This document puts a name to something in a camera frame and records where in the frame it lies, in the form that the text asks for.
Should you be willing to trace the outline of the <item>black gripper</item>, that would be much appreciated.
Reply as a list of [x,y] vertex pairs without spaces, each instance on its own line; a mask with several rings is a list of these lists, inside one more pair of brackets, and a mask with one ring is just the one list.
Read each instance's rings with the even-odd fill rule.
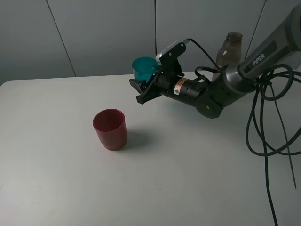
[[186,79],[183,74],[165,73],[164,71],[156,71],[152,74],[150,81],[130,79],[129,83],[140,95],[136,96],[139,104],[153,100],[161,95],[179,96],[183,84]]

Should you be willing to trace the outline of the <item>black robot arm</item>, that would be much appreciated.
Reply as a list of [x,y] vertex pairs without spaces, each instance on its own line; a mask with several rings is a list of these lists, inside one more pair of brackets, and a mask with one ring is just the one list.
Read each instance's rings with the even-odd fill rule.
[[210,81],[202,74],[193,80],[185,78],[178,57],[186,50],[189,39],[176,42],[156,56],[158,68],[148,79],[135,77],[130,85],[137,90],[136,100],[144,104],[159,96],[191,105],[210,119],[220,116],[224,107],[255,90],[264,91],[271,80],[287,78],[281,98],[300,73],[281,61],[301,49],[301,7],[293,8],[286,19],[240,64],[216,67],[219,77]]

